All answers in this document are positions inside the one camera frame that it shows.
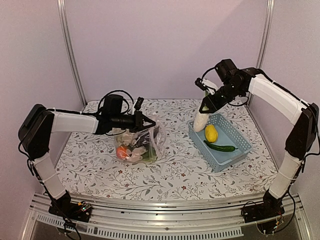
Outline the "clear zip top bag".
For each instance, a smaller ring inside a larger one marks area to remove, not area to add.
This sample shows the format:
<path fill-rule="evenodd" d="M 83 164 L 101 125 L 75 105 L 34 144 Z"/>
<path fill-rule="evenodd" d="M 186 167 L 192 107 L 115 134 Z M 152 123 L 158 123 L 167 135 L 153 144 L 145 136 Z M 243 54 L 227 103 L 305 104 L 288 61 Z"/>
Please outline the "clear zip top bag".
<path fill-rule="evenodd" d="M 136 133 L 126 130 L 115 137 L 115 153 L 119 160 L 130 163 L 152 163 L 162 157 L 166 131 L 155 112 L 150 118 L 155 121 L 155 126 Z"/>

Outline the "green fake cucumber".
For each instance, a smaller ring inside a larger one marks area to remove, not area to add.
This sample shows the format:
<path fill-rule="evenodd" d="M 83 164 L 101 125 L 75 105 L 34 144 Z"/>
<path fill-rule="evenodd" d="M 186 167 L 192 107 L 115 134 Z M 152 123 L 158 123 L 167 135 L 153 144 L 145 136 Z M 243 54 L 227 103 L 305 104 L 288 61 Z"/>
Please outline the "green fake cucumber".
<path fill-rule="evenodd" d="M 216 145 L 216 144 L 213 144 L 207 140 L 204 140 L 203 141 L 205 143 L 205 145 L 207 147 L 209 147 L 210 149 L 212 150 L 215 150 L 215 151 L 219 151 L 219 152 L 234 152 L 235 150 L 237 150 L 238 148 L 233 146 L 233 145 Z"/>

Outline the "purple fake eggplant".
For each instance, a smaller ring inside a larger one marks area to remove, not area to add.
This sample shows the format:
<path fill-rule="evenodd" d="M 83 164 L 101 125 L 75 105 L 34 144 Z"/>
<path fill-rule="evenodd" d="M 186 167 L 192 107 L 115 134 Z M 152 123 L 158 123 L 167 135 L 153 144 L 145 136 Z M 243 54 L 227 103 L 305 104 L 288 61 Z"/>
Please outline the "purple fake eggplant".
<path fill-rule="evenodd" d="M 152 143 L 152 140 L 155 144 L 160 142 L 160 127 L 155 126 L 137 133 L 137 138 L 135 139 L 135 146 L 149 146 Z"/>

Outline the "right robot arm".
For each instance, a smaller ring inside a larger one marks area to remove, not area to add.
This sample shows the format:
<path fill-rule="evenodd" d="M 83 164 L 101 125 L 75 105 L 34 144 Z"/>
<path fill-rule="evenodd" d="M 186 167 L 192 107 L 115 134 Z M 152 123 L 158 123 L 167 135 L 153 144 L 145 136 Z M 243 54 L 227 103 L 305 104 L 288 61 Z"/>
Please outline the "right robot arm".
<path fill-rule="evenodd" d="M 238 68 L 231 59 L 223 59 L 212 70 L 222 82 L 220 87 L 206 79 L 209 70 L 195 80 L 195 85 L 207 92 L 199 109 L 201 114 L 213 114 L 237 97 L 252 95 L 275 109 L 290 125 L 278 173 L 258 208 L 262 218 L 269 218 L 304 171 L 306 158 L 313 155 L 310 149 L 320 139 L 319 107 L 297 97 L 260 68 Z"/>

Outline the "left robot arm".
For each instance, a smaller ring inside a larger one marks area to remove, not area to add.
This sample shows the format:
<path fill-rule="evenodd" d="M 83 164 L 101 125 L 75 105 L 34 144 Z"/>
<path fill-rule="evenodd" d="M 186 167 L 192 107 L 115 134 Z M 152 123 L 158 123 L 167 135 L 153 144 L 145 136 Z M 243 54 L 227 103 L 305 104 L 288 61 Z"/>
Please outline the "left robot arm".
<path fill-rule="evenodd" d="M 141 111 L 144 99 L 124 99 L 121 91 L 106 94 L 94 112 L 48 108 L 36 103 L 18 130 L 18 150 L 27 157 L 29 170 L 55 200 L 55 209 L 63 216 L 74 213 L 66 200 L 69 193 L 62 184 L 51 158 L 51 142 L 58 133 L 110 135 L 119 129 L 130 133 L 145 131 L 156 125 Z"/>

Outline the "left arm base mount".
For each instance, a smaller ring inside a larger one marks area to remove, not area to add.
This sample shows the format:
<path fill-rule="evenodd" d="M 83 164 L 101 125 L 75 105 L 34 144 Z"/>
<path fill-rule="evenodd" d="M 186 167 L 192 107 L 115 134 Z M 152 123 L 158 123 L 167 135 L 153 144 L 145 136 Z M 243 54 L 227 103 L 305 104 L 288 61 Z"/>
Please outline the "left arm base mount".
<path fill-rule="evenodd" d="M 85 201 L 74 203 L 69 200 L 55 200 L 51 202 L 48 212 L 52 215 L 63 217 L 64 219 L 68 218 L 70 220 L 88 223 L 92 210 L 93 206 Z"/>

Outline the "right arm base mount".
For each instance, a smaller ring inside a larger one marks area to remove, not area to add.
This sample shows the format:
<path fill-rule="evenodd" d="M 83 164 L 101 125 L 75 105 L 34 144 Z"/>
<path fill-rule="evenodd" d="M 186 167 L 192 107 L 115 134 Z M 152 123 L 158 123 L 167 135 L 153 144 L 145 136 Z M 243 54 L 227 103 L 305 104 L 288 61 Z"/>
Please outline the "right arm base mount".
<path fill-rule="evenodd" d="M 282 216 L 285 210 L 282 205 L 276 208 L 267 208 L 264 203 L 255 203 L 254 201 L 246 202 L 241 208 L 241 216 L 245 223 L 261 221 L 273 217 Z"/>

